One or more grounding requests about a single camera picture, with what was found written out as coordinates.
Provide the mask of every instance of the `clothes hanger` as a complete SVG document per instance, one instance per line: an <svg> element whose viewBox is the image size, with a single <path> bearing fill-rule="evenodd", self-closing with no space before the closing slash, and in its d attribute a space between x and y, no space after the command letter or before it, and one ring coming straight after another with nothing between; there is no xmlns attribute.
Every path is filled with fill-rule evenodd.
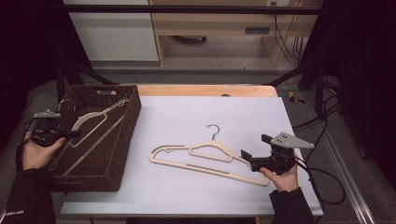
<svg viewBox="0 0 396 224"><path fill-rule="evenodd" d="M62 148L62 151L59 153L58 157L53 159L48 166L48 170L51 172L53 170L56 169L56 166L58 164L58 160L62 157L62 155L66 152L66 150L69 147L78 147L85 139L87 139L96 129L98 129L106 120L107 120L107 113L110 112L111 110L117 108L117 107L121 107L124 106L125 103L128 103L129 99L125 98L123 100L120 100L118 102L116 102L114 105L112 105L111 107L103 110L103 111L98 111L98 112L91 112L88 113L82 117L79 117L78 120L76 121L76 123L73 125L73 128L71 131L77 131L79 127L81 127L81 125L92 118L96 118L96 117L100 117L100 116L105 116L89 133L87 133L81 140L79 140L76 144L72 143L72 140L69 140Z"/></svg>
<svg viewBox="0 0 396 224"><path fill-rule="evenodd" d="M202 172L202 173L206 173L206 174L210 174L210 175L217 175L217 176L221 176L221 177L226 177L226 178L230 178L233 180L238 180L238 181L242 181L245 183L249 183L252 185L258 185L258 186L268 186L269 184L269 180L263 175L262 175L262 179L254 179L251 177L247 177L247 176L243 176L243 175L236 175L236 174L231 174L228 172L224 172L224 171L220 171L220 170L216 170L216 169L211 169L211 168L206 168L203 166L198 166L198 165L192 165L192 164L187 164L187 163L182 163L182 162L177 162L177 161L166 161L166 160L161 160L161 159L157 159L155 158L155 156L161 152L161 151L165 151L165 152L173 152L174 150L188 150L188 153L192 156L195 157L201 157L201 158L205 158L205 159L210 159L210 160L214 160L214 161L222 161L222 162L232 162L233 160L236 161L240 161L242 163L244 163L247 168L249 170L250 169L250 162L245 161L244 159L242 159L240 156L234 154L231 152L230 149L228 149L226 146L224 146L223 144L215 141L215 135L219 133L219 126L215 125L215 124L209 124L206 127L211 127L211 126L216 126L218 128L218 131L216 133L213 134L212 136L212 140L210 141L203 141L194 145L189 145L189 146L160 146L160 147L156 147L154 148L150 155L149 155L149 160L153 163L158 163L158 164L162 164L162 165L168 165L168 166L173 166L176 168L182 168L182 169L187 169L187 170L192 170L192 171L197 171L197 172ZM227 156L226 159L224 158L220 158L220 157L215 157L215 156L210 156L210 155L205 155L202 153L197 153L194 150L200 147L214 147L219 149L222 153L224 153L224 155Z"/></svg>

